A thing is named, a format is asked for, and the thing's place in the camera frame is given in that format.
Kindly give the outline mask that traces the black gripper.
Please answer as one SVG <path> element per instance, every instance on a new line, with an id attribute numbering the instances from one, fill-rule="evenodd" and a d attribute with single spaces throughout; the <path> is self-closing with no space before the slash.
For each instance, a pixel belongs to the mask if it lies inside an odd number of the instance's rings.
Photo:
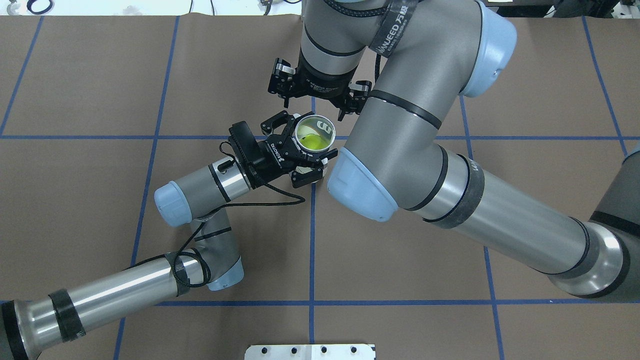
<path id="1" fill-rule="evenodd" d="M 290 98 L 313 96 L 327 100 L 339 109 L 337 121 L 350 114 L 361 114 L 370 96 L 373 83 L 370 80 L 351 82 L 355 69 L 344 74 L 332 75 L 312 67 L 293 68 L 282 58 L 276 58 L 270 73 L 267 91 L 283 100 L 283 107 L 290 107 Z"/>
<path id="2" fill-rule="evenodd" d="M 304 166 L 306 155 L 295 146 L 292 136 L 300 115 L 281 111 L 261 123 L 265 140 L 250 141 L 247 149 L 247 168 L 257 187 L 289 175 L 292 187 L 301 188 L 317 183 L 327 175 L 329 161 L 338 155 L 338 148 L 320 153 L 318 162 Z M 284 126 L 281 133 L 275 131 Z"/>

